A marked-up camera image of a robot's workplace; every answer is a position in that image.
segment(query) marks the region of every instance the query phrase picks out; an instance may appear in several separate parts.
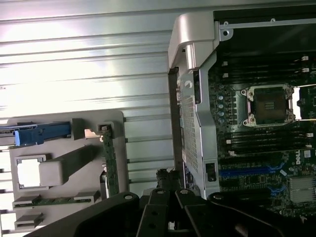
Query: cpu socket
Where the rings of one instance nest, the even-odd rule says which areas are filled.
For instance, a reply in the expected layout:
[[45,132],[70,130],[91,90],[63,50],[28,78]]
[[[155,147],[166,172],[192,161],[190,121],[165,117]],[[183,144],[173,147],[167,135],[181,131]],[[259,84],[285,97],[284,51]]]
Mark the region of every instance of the cpu socket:
[[252,86],[241,91],[247,97],[248,127],[281,126],[295,120],[293,87],[287,84]]

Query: screw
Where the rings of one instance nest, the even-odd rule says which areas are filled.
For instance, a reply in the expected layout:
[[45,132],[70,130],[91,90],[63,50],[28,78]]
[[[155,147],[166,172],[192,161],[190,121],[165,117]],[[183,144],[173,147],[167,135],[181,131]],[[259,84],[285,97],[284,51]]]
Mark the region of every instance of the screw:
[[129,200],[129,199],[132,199],[133,196],[131,196],[131,195],[126,195],[124,198],[125,198],[126,200]]
[[220,194],[214,194],[213,198],[215,198],[216,200],[222,200],[224,197]]
[[181,193],[181,194],[188,194],[188,193],[189,193],[189,191],[188,191],[188,190],[186,190],[186,189],[183,189],[183,190],[181,190],[181,191],[180,191],[180,193]]

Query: corrugated metal panel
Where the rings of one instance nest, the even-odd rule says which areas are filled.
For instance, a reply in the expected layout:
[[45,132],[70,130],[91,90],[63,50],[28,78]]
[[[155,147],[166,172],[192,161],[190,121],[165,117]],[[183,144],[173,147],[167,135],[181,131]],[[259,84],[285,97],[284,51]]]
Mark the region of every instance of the corrugated metal panel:
[[[175,18],[250,2],[271,0],[0,0],[0,118],[122,110],[130,189],[140,195],[156,186],[156,169],[173,166],[166,73]],[[10,212],[7,155],[0,208]]]

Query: green circuit board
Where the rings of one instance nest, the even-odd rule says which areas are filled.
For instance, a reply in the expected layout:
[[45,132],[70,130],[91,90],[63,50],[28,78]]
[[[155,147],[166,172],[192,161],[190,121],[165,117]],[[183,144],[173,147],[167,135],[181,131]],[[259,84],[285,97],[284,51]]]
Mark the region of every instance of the green circuit board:
[[219,57],[210,69],[222,192],[285,216],[316,215],[314,61]]

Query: computer motherboard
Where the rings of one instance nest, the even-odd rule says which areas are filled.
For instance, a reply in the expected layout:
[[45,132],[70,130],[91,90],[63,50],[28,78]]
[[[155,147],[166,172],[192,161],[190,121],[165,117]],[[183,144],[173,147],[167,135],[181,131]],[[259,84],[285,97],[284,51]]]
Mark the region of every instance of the computer motherboard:
[[217,59],[209,70],[222,192],[316,214],[316,53]]

